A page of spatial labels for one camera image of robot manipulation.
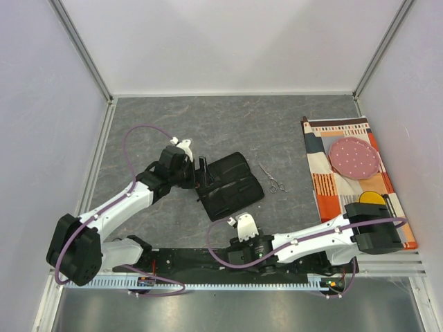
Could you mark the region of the black zip tool case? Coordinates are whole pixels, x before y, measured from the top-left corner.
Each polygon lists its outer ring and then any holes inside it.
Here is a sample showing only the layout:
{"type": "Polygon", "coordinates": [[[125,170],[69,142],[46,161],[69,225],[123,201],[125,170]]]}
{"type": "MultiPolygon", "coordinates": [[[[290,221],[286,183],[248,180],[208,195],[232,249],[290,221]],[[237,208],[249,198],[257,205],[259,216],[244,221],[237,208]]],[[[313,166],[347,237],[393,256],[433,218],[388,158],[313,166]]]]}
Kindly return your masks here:
{"type": "Polygon", "coordinates": [[[209,219],[227,218],[264,198],[264,190],[243,154],[234,152],[208,163],[206,188],[196,188],[209,219]]]}

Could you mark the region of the silver hair scissors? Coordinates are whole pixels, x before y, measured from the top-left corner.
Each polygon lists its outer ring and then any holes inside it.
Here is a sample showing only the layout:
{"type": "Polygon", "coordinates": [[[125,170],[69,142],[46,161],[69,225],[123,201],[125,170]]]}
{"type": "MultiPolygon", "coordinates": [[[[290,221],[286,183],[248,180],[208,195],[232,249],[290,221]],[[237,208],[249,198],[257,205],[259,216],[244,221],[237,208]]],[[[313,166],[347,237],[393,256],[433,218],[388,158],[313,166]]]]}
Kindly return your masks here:
{"type": "Polygon", "coordinates": [[[277,193],[278,191],[287,192],[284,184],[282,182],[277,181],[263,166],[262,163],[258,163],[260,169],[264,172],[264,174],[268,177],[270,181],[269,191],[272,194],[277,193]]]}

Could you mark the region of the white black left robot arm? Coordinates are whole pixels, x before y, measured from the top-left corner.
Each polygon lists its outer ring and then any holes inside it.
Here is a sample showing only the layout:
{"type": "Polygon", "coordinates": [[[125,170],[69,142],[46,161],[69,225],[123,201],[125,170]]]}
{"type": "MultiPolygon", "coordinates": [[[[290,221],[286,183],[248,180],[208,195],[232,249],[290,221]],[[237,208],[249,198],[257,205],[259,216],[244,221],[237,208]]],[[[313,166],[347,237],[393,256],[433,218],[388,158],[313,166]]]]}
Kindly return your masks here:
{"type": "Polygon", "coordinates": [[[170,193],[173,187],[195,189],[207,177],[206,158],[194,158],[190,141],[168,145],[147,168],[119,194],[80,216],[65,214],[57,222],[46,261],[55,269],[57,283],[65,276],[78,286],[99,272],[130,265],[144,272],[152,264],[150,246],[138,237],[106,242],[106,238],[136,213],[170,193]]]}

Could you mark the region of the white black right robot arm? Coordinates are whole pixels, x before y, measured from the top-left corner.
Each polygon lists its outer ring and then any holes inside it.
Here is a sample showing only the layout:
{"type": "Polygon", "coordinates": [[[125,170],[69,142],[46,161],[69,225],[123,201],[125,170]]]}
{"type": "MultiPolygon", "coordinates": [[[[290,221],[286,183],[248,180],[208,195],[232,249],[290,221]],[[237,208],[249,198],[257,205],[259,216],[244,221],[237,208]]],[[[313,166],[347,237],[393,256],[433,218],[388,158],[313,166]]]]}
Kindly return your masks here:
{"type": "Polygon", "coordinates": [[[317,254],[318,267],[333,272],[361,254],[384,255],[404,248],[397,229],[404,217],[391,216],[384,204],[350,203],[345,213],[296,232],[265,235],[249,214],[239,218],[238,237],[226,249],[226,266],[263,273],[317,254]]]}

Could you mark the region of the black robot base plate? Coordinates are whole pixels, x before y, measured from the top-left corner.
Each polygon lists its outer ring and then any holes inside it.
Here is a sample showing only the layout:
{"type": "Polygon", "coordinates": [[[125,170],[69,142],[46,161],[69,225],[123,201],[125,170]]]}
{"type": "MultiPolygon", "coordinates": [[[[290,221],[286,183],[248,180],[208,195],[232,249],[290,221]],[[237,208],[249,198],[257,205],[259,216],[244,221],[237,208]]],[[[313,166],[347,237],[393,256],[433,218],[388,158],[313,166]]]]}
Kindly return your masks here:
{"type": "MultiPolygon", "coordinates": [[[[198,248],[160,248],[151,249],[142,254],[142,257],[133,265],[143,272],[154,274],[172,274],[179,272],[221,272],[240,273],[241,269],[232,269],[221,265],[206,249],[198,248]]],[[[267,259],[264,263],[247,268],[247,273],[259,275],[276,273],[293,273],[296,275],[317,274],[332,276],[348,274],[358,271],[358,266],[351,261],[346,264],[333,265],[329,262],[325,252],[314,253],[295,261],[284,264],[276,259],[267,259]]]]}

